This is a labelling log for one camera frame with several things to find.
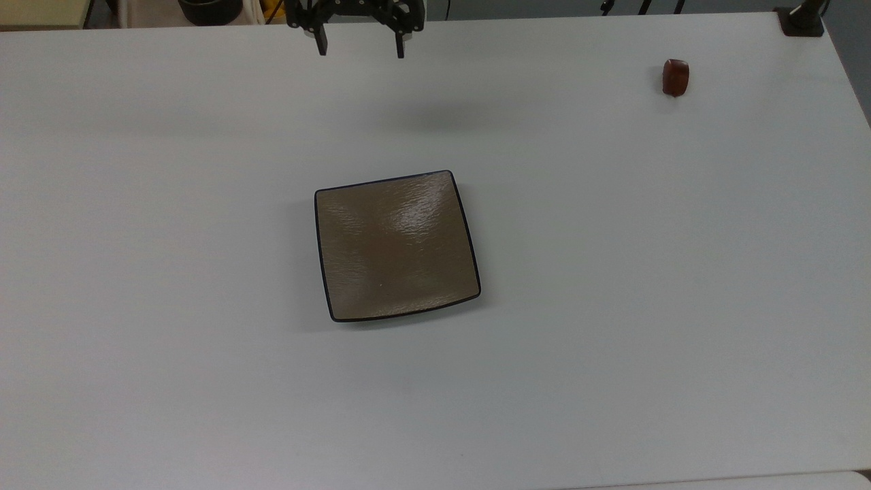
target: table surface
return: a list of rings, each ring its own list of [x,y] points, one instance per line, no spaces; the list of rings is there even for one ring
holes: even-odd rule
[[[81,29],[91,0],[3,0],[0,31]]]
[[[828,37],[432,23],[397,60],[381,26],[327,34],[2,35],[4,487],[871,466],[871,131]],[[481,297],[331,322],[314,191],[443,168]]]

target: square plate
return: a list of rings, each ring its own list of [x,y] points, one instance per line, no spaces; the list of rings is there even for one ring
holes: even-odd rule
[[[481,294],[448,170],[314,193],[321,273],[336,322],[409,315]]]

